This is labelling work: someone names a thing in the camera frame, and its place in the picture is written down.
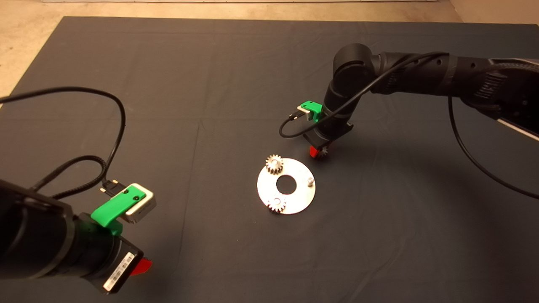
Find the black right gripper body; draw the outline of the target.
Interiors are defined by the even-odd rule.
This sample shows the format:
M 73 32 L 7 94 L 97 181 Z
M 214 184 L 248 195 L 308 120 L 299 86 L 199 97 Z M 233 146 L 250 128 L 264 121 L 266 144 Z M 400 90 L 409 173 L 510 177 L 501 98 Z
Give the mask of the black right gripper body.
M 314 148 L 329 146 L 353 129 L 353 124 L 344 120 L 332 120 L 304 133 L 304 138 Z

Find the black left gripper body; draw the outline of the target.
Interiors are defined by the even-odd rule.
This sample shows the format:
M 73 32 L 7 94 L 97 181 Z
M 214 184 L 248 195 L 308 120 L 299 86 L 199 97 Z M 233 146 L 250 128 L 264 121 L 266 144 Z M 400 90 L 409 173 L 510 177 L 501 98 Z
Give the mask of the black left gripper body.
M 124 237 L 115 237 L 104 266 L 93 274 L 93 286 L 105 295 L 116 294 L 143 257 L 144 252 L 133 243 Z

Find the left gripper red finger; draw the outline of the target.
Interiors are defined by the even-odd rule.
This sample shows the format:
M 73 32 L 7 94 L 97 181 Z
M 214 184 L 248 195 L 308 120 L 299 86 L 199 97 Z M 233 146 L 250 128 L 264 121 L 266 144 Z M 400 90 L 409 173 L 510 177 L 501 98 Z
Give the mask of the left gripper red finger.
M 148 258 L 141 258 L 131 271 L 131 276 L 145 274 L 151 268 L 153 262 Z

